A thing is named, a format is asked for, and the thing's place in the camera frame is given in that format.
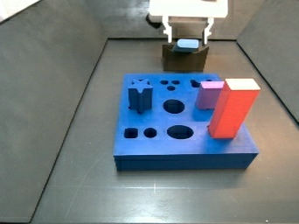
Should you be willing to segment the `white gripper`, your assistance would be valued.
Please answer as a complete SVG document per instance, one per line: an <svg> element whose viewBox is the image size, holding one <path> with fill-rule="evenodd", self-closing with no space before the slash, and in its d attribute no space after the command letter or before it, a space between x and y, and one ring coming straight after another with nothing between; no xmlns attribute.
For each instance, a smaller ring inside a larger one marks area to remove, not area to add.
<svg viewBox="0 0 299 224"><path fill-rule="evenodd" d="M152 16L163 17L163 34L170 44L174 41L170 17L207 18L202 32L202 43L207 45L214 18L224 18L228 15L228 0L150 0L148 12Z"/></svg>

